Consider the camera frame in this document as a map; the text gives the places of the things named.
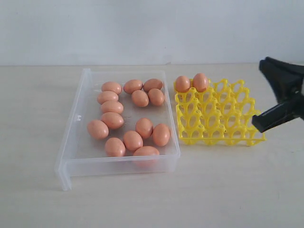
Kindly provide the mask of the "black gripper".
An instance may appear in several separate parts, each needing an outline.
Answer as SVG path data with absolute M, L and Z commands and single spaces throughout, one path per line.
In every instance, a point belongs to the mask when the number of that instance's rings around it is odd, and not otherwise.
M 285 93 L 284 101 L 260 115 L 252 116 L 252 124 L 263 133 L 293 119 L 304 119 L 304 66 L 266 57 L 259 70 L 274 93 Z

